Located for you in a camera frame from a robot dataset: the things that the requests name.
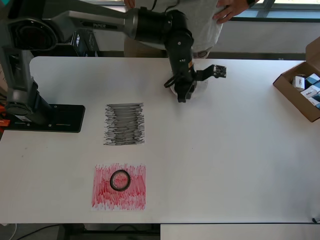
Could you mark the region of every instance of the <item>paper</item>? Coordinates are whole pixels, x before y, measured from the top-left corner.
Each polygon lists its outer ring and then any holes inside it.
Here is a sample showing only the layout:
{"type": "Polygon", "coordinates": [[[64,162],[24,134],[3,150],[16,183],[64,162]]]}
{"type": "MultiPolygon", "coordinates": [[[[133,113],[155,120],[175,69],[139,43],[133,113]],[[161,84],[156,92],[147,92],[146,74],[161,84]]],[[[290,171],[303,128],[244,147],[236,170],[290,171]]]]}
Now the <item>paper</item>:
{"type": "Polygon", "coordinates": [[[104,145],[121,146],[145,143],[143,103],[105,106],[104,145]]]}
{"type": "Polygon", "coordinates": [[[146,166],[143,164],[98,164],[95,166],[91,209],[95,211],[142,211],[146,208],[146,166]],[[124,191],[111,187],[114,172],[125,170],[130,185],[124,191]]]}

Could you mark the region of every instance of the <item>cardboard box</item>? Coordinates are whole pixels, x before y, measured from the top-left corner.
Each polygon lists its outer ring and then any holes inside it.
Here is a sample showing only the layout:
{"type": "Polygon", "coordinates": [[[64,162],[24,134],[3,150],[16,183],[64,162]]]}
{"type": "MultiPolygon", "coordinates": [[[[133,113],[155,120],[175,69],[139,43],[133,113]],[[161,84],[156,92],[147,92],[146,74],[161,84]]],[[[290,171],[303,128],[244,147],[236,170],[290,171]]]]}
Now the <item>cardboard box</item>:
{"type": "Polygon", "coordinates": [[[315,107],[292,86],[294,76],[304,74],[320,76],[320,37],[305,48],[306,61],[282,73],[273,85],[310,121],[320,118],[320,109],[315,107]]]}

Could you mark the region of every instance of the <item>robotic arm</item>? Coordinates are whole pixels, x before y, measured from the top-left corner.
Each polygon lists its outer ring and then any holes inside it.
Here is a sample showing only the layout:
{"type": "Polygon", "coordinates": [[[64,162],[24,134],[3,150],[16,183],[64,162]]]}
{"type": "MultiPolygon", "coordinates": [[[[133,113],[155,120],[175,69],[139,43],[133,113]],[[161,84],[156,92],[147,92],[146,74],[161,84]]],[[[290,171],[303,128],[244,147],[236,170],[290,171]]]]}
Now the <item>robotic arm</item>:
{"type": "Polygon", "coordinates": [[[226,77],[226,68],[222,66],[194,70],[194,40],[180,11],[157,13],[142,7],[123,13],[79,0],[11,0],[0,11],[0,62],[8,84],[8,113],[27,125],[52,126],[50,123],[59,122],[54,109],[57,106],[49,105],[40,96],[30,75],[30,51],[51,50],[79,28],[118,31],[135,40],[163,44],[173,72],[164,86],[174,84],[179,102],[190,99],[197,81],[226,77]]]}

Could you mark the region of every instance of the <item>orange object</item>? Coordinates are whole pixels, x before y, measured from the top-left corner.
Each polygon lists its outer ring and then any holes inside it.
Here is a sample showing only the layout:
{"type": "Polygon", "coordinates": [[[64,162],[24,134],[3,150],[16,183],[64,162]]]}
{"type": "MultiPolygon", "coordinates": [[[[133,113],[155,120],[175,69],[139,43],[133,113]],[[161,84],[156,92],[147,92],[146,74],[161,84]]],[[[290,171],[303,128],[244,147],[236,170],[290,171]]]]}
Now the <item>orange object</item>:
{"type": "Polygon", "coordinates": [[[0,127],[8,127],[10,125],[10,120],[0,119],[0,127]]]}

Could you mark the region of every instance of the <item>black tape roll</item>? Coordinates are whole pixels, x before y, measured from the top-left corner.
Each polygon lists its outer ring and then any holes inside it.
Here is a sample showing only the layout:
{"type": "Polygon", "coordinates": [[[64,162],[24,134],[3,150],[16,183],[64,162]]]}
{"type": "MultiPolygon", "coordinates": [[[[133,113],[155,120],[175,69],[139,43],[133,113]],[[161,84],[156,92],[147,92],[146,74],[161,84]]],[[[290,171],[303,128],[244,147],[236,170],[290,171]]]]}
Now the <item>black tape roll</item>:
{"type": "Polygon", "coordinates": [[[131,183],[130,175],[129,175],[129,173],[128,173],[127,171],[125,171],[125,170],[117,170],[117,171],[115,171],[115,172],[111,175],[111,177],[110,177],[110,186],[111,186],[111,188],[112,188],[113,190],[115,190],[115,191],[118,191],[118,192],[123,192],[123,191],[125,191],[126,189],[128,189],[129,186],[130,186],[130,183],[131,183]],[[127,177],[127,183],[126,183],[126,185],[125,185],[124,187],[117,187],[117,186],[114,184],[114,178],[115,178],[118,174],[121,174],[121,173],[126,175],[126,177],[127,177]]]}

